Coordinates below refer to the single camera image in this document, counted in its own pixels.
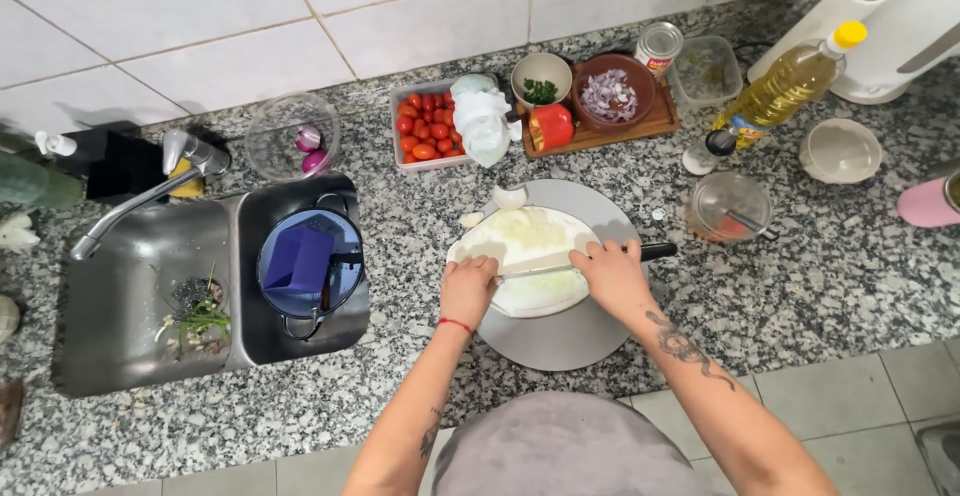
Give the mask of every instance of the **hand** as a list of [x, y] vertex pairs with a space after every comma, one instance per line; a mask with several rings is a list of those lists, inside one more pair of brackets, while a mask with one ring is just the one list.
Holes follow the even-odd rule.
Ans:
[[591, 241], [586, 253], [570, 251], [570, 263], [586, 279], [590, 294], [613, 317], [626, 323], [630, 317], [641, 314], [642, 306], [656, 306], [650, 295], [650, 286], [641, 269], [641, 244], [627, 240], [627, 252], [619, 244], [607, 239], [604, 244]]
[[439, 287], [440, 317], [457, 320], [476, 330], [490, 307], [497, 285], [494, 277], [500, 263], [495, 257], [468, 257], [450, 261], [443, 269]]

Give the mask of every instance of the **cooking oil bottle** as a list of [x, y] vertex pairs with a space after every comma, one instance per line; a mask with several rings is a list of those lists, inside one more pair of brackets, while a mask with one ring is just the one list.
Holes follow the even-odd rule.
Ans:
[[800, 106], [822, 97], [847, 69], [847, 51], [866, 37], [863, 24], [848, 21], [825, 40], [797, 44], [740, 93], [713, 122], [713, 129], [738, 134], [738, 149], [754, 143]]

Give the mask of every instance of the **knife handle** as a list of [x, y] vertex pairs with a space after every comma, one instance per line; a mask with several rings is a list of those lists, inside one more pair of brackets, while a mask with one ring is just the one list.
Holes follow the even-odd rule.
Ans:
[[640, 261], [650, 261], [661, 257], [677, 256], [677, 245], [673, 243], [651, 243], [640, 245]]

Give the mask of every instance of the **purple container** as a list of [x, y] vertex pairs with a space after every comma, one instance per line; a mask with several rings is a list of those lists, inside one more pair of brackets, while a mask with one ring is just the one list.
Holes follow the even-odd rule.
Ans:
[[327, 282], [333, 237], [300, 224], [280, 232], [273, 246], [263, 289], [320, 293]]

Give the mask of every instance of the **pink water bottle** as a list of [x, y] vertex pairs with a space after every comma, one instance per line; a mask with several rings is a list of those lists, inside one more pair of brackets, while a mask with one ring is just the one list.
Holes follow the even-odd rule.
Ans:
[[896, 199], [896, 212], [920, 228], [960, 224], [960, 170], [906, 190]]

